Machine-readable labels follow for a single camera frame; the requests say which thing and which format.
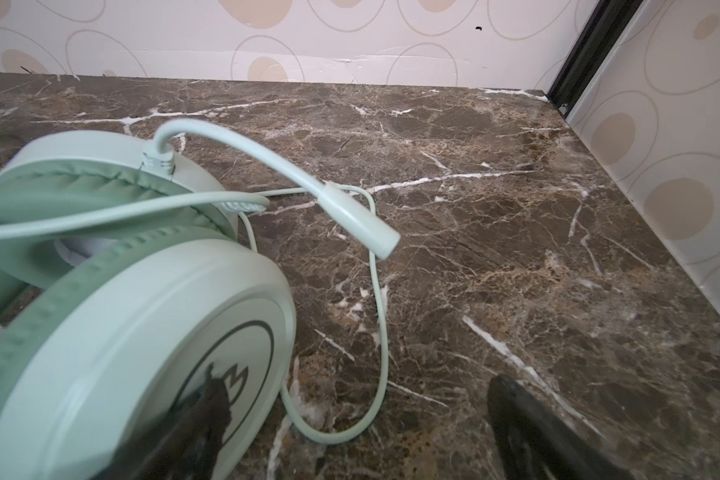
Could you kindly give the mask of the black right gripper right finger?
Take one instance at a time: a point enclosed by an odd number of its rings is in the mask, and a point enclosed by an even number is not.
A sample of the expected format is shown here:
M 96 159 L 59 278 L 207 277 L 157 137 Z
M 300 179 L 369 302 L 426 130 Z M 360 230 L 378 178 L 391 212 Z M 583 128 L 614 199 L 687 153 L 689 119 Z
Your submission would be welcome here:
M 513 378 L 487 390 L 487 413 L 508 479 L 631 479 Z

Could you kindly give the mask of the mint green headphones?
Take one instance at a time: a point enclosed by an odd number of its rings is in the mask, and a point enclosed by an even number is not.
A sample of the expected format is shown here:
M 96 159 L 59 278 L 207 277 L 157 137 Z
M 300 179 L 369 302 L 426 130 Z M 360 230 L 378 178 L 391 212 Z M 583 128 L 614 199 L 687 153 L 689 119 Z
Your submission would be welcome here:
M 371 262 L 400 236 L 360 188 L 322 182 L 259 143 L 179 118 L 147 140 L 76 130 L 38 138 L 0 170 L 0 314 L 28 287 L 39 296 L 0 335 L 0 479 L 97 479 L 120 448 L 209 377 L 231 420 L 210 479 L 224 479 L 281 401 L 306 438 L 348 442 L 299 414 L 285 383 L 296 310 L 281 269 L 263 256 L 249 215 L 271 193 L 229 191 L 177 152 L 202 136 L 239 150 L 309 194 Z

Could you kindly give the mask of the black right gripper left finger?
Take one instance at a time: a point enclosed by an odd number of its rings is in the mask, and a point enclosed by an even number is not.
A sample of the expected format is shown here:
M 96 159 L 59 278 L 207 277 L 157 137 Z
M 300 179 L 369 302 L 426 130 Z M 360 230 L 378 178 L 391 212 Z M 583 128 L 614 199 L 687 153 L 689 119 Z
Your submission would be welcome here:
M 119 449 L 97 479 L 210 479 L 231 420 L 224 382 L 204 384 Z

